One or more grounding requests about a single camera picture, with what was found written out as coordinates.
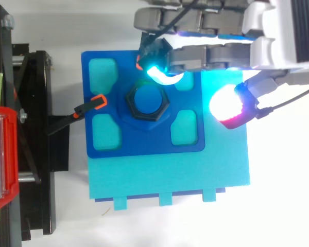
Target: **glowing light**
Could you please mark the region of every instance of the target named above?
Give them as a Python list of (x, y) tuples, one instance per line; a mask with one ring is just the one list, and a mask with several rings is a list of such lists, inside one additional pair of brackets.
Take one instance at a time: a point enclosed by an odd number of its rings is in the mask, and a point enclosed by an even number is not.
[(184, 73), (176, 75), (176, 76), (166, 76), (164, 73), (162, 73), (156, 66), (151, 67), (147, 71), (148, 75), (156, 82), (161, 85), (172, 85), (177, 82), (179, 82)]
[(227, 68), (227, 70), (230, 70), (230, 71), (238, 71), (239, 68), (232, 67), (232, 68)]
[(235, 93), (236, 85), (228, 84), (218, 90), (210, 101), (210, 111), (219, 121), (224, 121), (242, 113), (243, 103)]

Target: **screw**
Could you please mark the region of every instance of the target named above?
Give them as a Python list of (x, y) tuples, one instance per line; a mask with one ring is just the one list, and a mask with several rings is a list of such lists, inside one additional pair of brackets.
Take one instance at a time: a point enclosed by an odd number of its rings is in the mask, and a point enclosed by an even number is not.
[(24, 111), (24, 109), (20, 109), (20, 122), (23, 124), (25, 122), (25, 119), (27, 118), (27, 113)]
[(13, 30), (15, 28), (14, 17), (10, 14), (5, 15), (2, 19), (2, 27), (6, 28), (7, 30)]

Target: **white background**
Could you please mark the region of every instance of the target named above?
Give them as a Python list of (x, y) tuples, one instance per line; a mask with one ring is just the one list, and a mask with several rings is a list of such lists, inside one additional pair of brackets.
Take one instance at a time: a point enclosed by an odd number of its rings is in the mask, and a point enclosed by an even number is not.
[[(53, 58), (53, 113), (83, 103), (81, 58), (86, 50), (138, 49), (133, 28), (138, 0), (1, 0), (15, 17), (12, 39)], [(169, 38), (174, 47), (215, 39)], [(274, 105), (308, 86), (282, 86), (262, 97)], [(57, 229), (32, 231), (30, 246), (309, 246), (309, 96), (248, 124), (251, 186), (228, 188), (217, 202), (201, 196), (112, 202), (89, 200), (84, 122), (71, 126), (70, 170), (55, 174)]]

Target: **orange clip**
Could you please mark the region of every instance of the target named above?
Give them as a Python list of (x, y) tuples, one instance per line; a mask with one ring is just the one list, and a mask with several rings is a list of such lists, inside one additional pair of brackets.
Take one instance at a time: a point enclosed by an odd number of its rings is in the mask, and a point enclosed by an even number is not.
[(77, 119), (77, 118), (79, 118), (80, 116), (75, 112), (75, 113), (73, 114), (73, 117), (74, 117), (75, 119)]
[(96, 110), (101, 109), (102, 107), (105, 107), (108, 104), (108, 100), (106, 99), (106, 97), (103, 94), (96, 95), (91, 100), (95, 100), (95, 99), (98, 99), (98, 98), (102, 98), (104, 103), (102, 103), (99, 106), (95, 107)]
[(136, 58), (136, 68), (138, 70), (143, 70), (143, 68), (139, 65), (138, 61), (140, 60), (140, 55), (138, 55), (138, 57)]

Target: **blue led light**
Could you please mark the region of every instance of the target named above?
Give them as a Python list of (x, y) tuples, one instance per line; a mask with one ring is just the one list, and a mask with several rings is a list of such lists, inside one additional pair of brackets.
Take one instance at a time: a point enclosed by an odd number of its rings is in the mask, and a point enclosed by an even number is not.
[(166, 76), (163, 72), (161, 72), (157, 66), (151, 67), (147, 74), (158, 84), (161, 85), (172, 85), (179, 82), (184, 73), (175, 76)]

